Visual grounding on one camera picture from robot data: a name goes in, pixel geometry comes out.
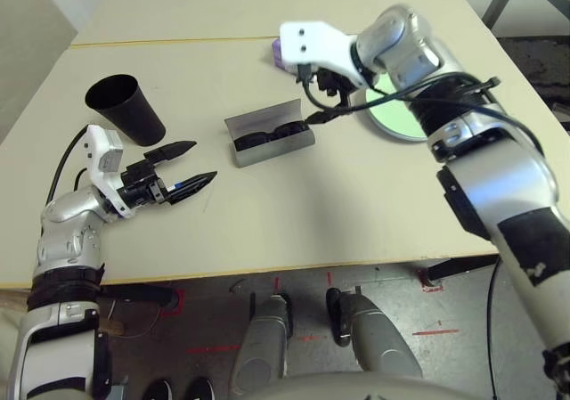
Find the black cup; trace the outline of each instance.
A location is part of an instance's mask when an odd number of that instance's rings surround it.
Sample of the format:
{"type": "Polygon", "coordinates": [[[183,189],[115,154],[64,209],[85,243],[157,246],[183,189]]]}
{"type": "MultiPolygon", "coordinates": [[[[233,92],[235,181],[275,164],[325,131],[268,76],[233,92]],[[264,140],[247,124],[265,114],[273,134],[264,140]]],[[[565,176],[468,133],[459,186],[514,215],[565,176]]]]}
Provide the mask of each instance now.
{"type": "Polygon", "coordinates": [[[130,75],[106,77],[89,88],[85,104],[98,111],[136,144],[152,146],[167,130],[130,75]]]}

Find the green disc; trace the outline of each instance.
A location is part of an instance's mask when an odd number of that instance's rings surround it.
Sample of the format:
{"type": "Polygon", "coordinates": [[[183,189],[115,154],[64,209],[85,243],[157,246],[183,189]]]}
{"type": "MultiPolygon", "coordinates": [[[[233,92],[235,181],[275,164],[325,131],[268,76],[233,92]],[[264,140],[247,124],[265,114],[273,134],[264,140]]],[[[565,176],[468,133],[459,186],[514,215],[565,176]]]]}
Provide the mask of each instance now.
{"type": "MultiPolygon", "coordinates": [[[[391,94],[395,91],[388,75],[380,75],[376,88],[391,94]]],[[[372,90],[366,90],[366,102],[382,97],[372,90]]],[[[426,135],[419,126],[419,122],[406,108],[403,102],[391,101],[369,109],[370,116],[379,128],[389,135],[413,142],[425,142],[426,135]]]]}

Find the gray floor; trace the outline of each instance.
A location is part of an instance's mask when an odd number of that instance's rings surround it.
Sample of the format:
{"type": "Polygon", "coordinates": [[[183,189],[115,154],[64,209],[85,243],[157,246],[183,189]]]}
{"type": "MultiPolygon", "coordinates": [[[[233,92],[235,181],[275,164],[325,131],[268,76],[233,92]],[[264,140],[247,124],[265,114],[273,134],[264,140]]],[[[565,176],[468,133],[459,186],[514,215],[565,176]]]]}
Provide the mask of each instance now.
{"type": "MultiPolygon", "coordinates": [[[[351,266],[173,282],[172,287],[184,291],[182,312],[159,318],[146,336],[113,339],[114,380],[128,380],[127,398],[132,400],[141,398],[149,382],[166,377],[173,384],[174,399],[181,399],[189,382],[203,375],[213,380],[216,399],[225,399],[233,359],[248,324],[249,294],[254,291],[257,300],[262,300],[273,293],[276,283],[290,294],[295,316],[288,375],[359,371],[352,349],[337,347],[331,338],[324,295],[330,284],[342,289],[362,285],[362,293],[402,332],[426,380],[491,398],[485,349],[485,299],[490,275],[491,268],[485,268],[445,279],[434,289],[421,285],[413,265],[351,266]],[[434,331],[452,332],[420,333],[434,331]]],[[[148,327],[156,310],[155,306],[123,302],[116,306],[113,318],[123,321],[127,334],[131,334],[148,327]]],[[[501,400],[554,400],[554,388],[542,374],[538,335],[502,269],[493,319],[501,400]]]]}

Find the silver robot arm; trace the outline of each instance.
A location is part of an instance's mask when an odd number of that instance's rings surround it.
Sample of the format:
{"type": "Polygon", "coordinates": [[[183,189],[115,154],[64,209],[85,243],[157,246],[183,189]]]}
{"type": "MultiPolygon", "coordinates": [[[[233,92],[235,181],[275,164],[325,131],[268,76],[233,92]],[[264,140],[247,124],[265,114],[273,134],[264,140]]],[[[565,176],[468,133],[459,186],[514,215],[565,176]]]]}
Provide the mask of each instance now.
{"type": "MultiPolygon", "coordinates": [[[[405,5],[389,8],[357,37],[322,22],[287,22],[280,32],[281,58],[306,91],[315,72],[319,80],[330,78],[320,76],[323,70],[350,81],[337,78],[339,91],[373,87],[385,72],[404,90],[427,145],[443,163],[437,178],[446,200],[466,231],[498,249],[546,347],[544,370],[569,393],[570,224],[558,209],[556,180],[540,144],[488,92],[498,82],[465,74],[405,5]]],[[[330,81],[319,86],[331,91],[330,81]]],[[[317,112],[307,122],[350,112],[342,108],[317,112]]]]}
{"type": "Polygon", "coordinates": [[[20,322],[8,400],[103,399],[109,394],[110,353],[107,335],[99,331],[96,302],[104,270],[99,233],[145,204],[184,200],[216,175],[197,175],[171,188],[157,176],[156,164],[182,155],[195,142],[146,152],[122,174],[117,132],[88,126],[80,142],[93,184],[52,200],[42,212],[37,266],[28,312],[20,322]]]}

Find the white table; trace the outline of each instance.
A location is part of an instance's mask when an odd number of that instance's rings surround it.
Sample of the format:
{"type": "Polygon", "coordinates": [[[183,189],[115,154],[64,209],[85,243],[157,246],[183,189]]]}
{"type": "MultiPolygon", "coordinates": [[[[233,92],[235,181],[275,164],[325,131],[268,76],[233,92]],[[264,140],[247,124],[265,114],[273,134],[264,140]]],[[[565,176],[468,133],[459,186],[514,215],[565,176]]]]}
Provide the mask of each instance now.
{"type": "MultiPolygon", "coordinates": [[[[561,208],[570,214],[568,136],[467,3],[445,1],[453,9],[432,0],[424,12],[434,32],[467,71],[502,79],[495,95],[542,141],[558,178],[561,208]]],[[[219,174],[187,201],[141,209],[106,227],[107,283],[493,252],[491,244],[460,228],[425,144],[388,140],[365,114],[316,127],[315,146],[236,168],[224,119],[302,94],[293,77],[272,65],[271,41],[158,41],[75,47],[63,54],[0,145],[0,287],[30,285],[39,215],[63,150],[87,122],[110,127],[84,105],[85,92],[100,78],[123,72],[139,79],[165,122],[163,143],[199,142],[160,167],[166,183],[219,174]]],[[[304,99],[304,114],[313,111],[304,99]]],[[[123,167],[146,151],[127,140],[125,145],[123,167]]],[[[71,189],[84,166],[80,153],[69,159],[58,194],[71,189]]]]}
{"type": "Polygon", "coordinates": [[[476,20],[465,0],[104,0],[73,45],[276,37],[285,20],[324,20],[358,33],[399,3],[447,16],[455,28],[476,20]]]}

